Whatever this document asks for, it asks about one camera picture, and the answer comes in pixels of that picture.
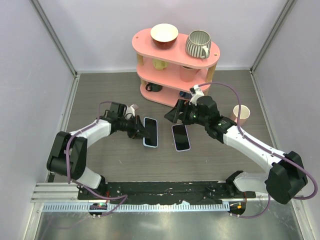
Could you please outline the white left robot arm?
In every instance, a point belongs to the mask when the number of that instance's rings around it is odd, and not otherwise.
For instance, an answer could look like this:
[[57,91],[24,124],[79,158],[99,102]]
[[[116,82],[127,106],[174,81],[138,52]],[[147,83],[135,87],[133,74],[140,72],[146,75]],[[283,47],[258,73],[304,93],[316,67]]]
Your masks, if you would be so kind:
[[87,167],[87,149],[97,141],[117,131],[126,132],[130,139],[148,138],[139,115],[135,114],[135,104],[110,102],[103,115],[89,125],[72,132],[60,131],[56,134],[46,168],[55,174],[67,177],[89,188],[89,194],[100,200],[107,193],[105,178]]

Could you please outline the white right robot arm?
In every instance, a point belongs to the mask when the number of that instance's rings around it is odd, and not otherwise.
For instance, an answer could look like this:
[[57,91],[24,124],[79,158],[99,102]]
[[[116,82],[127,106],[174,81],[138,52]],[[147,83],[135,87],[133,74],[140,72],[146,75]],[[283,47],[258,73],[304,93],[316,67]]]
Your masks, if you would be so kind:
[[238,150],[264,170],[233,173],[225,186],[230,197],[247,191],[260,192],[285,205],[308,183],[302,159],[296,152],[284,153],[247,134],[233,120],[220,115],[210,96],[201,96],[196,103],[179,99],[164,117],[171,123],[203,126],[211,138]]

